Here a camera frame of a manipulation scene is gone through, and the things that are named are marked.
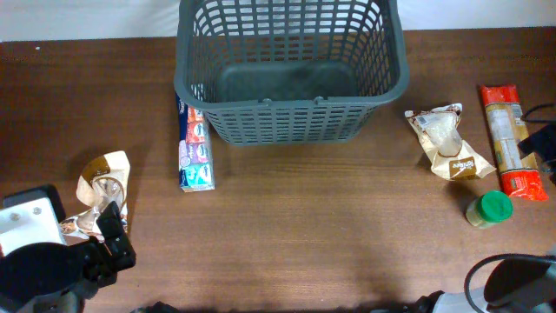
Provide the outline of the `green lid spice jar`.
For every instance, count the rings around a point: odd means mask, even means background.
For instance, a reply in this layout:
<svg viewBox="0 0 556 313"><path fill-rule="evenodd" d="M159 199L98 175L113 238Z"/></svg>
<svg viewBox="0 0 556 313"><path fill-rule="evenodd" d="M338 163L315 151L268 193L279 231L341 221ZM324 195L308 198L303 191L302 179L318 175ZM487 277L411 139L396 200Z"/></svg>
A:
<svg viewBox="0 0 556 313"><path fill-rule="evenodd" d="M512 200L502 191L489 191L474 199L466 209L466 219L474 227L487 229L513 215Z"/></svg>

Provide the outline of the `grey plastic shopping basket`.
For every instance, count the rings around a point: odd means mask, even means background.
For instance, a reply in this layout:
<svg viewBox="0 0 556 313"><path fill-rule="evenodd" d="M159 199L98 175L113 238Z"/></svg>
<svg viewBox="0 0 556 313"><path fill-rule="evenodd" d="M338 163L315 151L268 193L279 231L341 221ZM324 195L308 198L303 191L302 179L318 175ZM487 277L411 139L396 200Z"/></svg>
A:
<svg viewBox="0 0 556 313"><path fill-rule="evenodd" d="M175 92L228 143L345 142L408 84L396 0L179 6Z"/></svg>

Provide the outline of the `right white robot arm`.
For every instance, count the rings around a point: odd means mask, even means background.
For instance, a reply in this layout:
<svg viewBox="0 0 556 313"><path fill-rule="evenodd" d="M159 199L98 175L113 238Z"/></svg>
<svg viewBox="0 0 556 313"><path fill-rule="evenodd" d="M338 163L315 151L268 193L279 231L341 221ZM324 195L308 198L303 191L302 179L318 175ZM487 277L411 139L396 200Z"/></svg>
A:
<svg viewBox="0 0 556 313"><path fill-rule="evenodd" d="M470 282L482 267L497 263L486 285L471 290ZM476 263L464 280L464 291L437 291L404 308L406 312L554 312L555 254L499 254Z"/></svg>

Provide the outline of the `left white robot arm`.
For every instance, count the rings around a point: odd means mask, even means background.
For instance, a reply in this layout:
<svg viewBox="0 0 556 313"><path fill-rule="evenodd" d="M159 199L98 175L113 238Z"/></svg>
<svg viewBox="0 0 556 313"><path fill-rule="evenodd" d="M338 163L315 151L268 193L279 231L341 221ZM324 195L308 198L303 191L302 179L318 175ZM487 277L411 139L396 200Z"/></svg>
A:
<svg viewBox="0 0 556 313"><path fill-rule="evenodd" d="M112 202L96 220L95 237L71 246L33 243L1 260L2 312L77 312L83 300L116 283L136 253Z"/></svg>

